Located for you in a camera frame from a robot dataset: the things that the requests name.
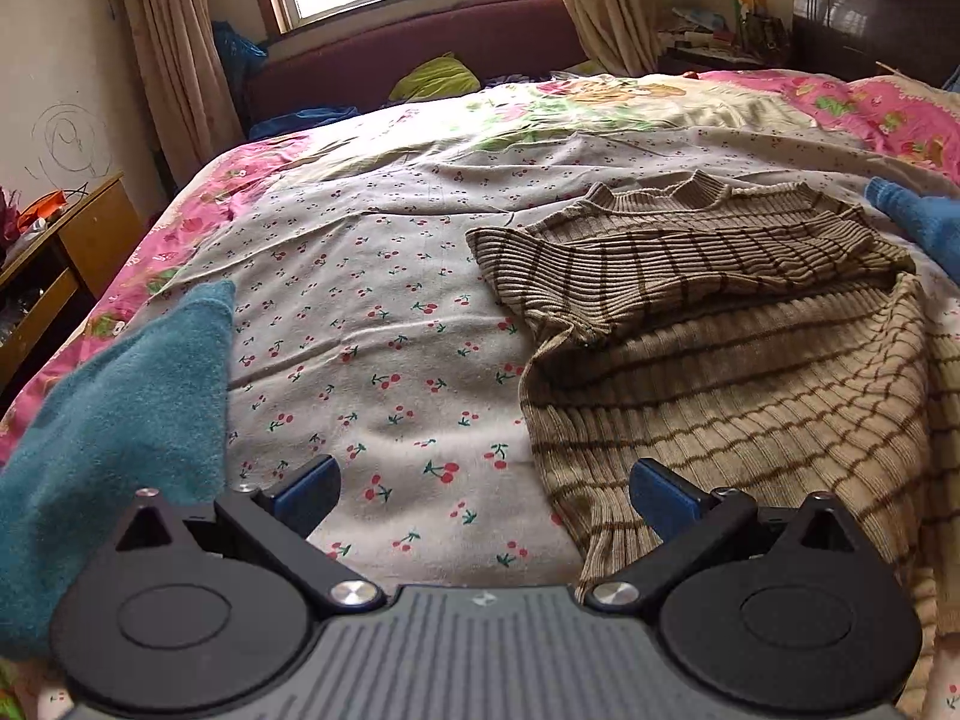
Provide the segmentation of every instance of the headboard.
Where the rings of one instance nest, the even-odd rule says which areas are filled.
[[[445,52],[453,52],[481,80],[540,76],[587,58],[563,1],[484,2],[268,62],[247,82],[248,114],[259,122],[320,105],[376,110],[405,74]]]
[[[941,86],[960,65],[960,0],[794,0],[791,66],[851,81],[883,62]]]

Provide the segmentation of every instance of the scribble on wall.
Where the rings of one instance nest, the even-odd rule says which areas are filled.
[[[113,164],[107,124],[82,105],[51,105],[37,118],[31,139],[37,153],[36,172],[56,187],[72,187],[81,178],[103,178]],[[40,178],[30,167],[27,172]]]

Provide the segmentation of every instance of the blue blanket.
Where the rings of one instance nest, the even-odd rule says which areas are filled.
[[[873,179],[864,194],[960,284],[960,200],[920,197],[882,178]]]
[[[200,284],[59,382],[0,472],[0,655],[43,655],[56,602],[137,488],[224,488],[233,285]]]

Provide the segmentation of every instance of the wooden desk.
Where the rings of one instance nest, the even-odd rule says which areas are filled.
[[[120,178],[71,204],[0,271],[0,305],[43,290],[0,346],[0,409],[83,321],[146,233]]]

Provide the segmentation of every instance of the green pillow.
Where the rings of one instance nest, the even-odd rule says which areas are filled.
[[[480,81],[452,53],[445,53],[397,81],[391,103],[422,103],[424,100],[458,98],[480,91]]]

